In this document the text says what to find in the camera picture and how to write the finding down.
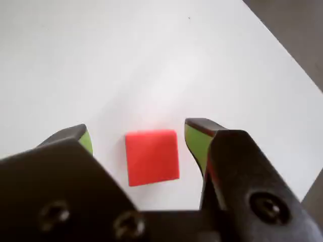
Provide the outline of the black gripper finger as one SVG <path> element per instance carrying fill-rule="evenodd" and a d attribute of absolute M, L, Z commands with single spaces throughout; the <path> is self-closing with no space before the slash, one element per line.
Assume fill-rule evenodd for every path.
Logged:
<path fill-rule="evenodd" d="M 93 157 L 86 125 L 1 160 L 1 241 L 144 241 L 146 224 Z"/>
<path fill-rule="evenodd" d="M 237 241 L 322 241 L 322 230 L 244 130 L 207 118 L 185 119 L 185 142 Z"/>

